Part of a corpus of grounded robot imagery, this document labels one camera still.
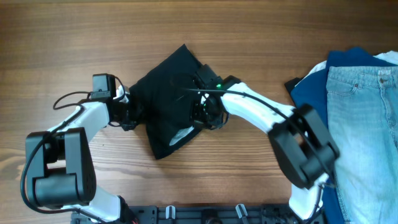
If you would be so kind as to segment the black shorts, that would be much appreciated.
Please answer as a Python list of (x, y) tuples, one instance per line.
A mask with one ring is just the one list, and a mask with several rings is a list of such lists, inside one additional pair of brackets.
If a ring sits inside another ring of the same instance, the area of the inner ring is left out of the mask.
[(157, 160), (171, 155), (201, 131), (190, 120), (198, 95), (184, 89), (196, 88), (192, 75), (202, 66), (187, 46), (181, 45), (129, 88), (143, 107), (142, 121)]

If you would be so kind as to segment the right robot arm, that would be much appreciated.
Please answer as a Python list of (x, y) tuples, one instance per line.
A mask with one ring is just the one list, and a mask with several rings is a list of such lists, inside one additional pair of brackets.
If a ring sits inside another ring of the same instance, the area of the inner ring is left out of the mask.
[(203, 114), (223, 111), (239, 116), (268, 136), (280, 170), (292, 183), (291, 211), (305, 223), (314, 220), (340, 156), (316, 110), (308, 104), (295, 108), (272, 101), (234, 76), (194, 78), (193, 82), (193, 91), (203, 98)]

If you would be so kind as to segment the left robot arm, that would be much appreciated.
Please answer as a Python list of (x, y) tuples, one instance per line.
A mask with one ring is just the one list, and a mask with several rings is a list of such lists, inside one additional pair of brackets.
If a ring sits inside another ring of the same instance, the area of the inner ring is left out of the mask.
[(74, 212), (95, 223), (139, 223), (121, 196), (97, 186), (89, 146), (109, 123), (130, 130), (135, 125), (130, 119), (133, 105), (127, 93), (94, 91), (59, 125), (30, 133), (20, 181), (23, 202), (43, 214)]

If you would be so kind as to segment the black garment under pile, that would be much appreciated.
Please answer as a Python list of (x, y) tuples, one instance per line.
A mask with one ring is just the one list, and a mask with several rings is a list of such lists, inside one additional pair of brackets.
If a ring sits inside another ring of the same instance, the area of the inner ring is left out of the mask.
[(302, 81), (303, 78), (295, 77), (287, 82), (284, 83), (285, 89), (287, 90), (287, 93), (291, 95), (292, 90), (295, 88), (295, 86)]

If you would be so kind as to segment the blue shirt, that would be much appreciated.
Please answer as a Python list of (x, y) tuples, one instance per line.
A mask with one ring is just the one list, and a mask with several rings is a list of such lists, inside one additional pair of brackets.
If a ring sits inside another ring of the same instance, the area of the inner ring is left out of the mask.
[[(327, 116), (327, 92), (326, 87), (324, 90), (315, 89), (314, 87), (306, 89), (294, 89), (291, 92), (290, 97), (296, 106), (302, 106), (304, 104), (311, 105), (316, 109), (320, 115), (322, 121), (328, 128), (328, 116)], [(343, 218), (343, 214), (340, 208), (340, 203), (337, 195), (337, 181), (335, 177), (335, 170), (332, 177), (329, 179), (329, 187), (327, 187), (323, 193), (323, 203), (325, 213), (330, 223), (347, 223)]]

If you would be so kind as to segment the light blue jeans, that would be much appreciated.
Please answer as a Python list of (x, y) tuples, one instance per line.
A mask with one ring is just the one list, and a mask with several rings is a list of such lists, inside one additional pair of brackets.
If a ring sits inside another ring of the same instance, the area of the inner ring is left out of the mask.
[(328, 129), (347, 223), (397, 223), (397, 67), (330, 67)]

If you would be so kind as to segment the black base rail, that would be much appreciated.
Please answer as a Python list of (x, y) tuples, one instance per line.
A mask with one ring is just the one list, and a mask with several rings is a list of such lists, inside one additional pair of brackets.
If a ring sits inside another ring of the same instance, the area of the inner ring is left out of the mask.
[(130, 207), (140, 224), (300, 224), (299, 218), (285, 204), (264, 204), (247, 206), (242, 203), (235, 206), (213, 207), (167, 207), (135, 206)]

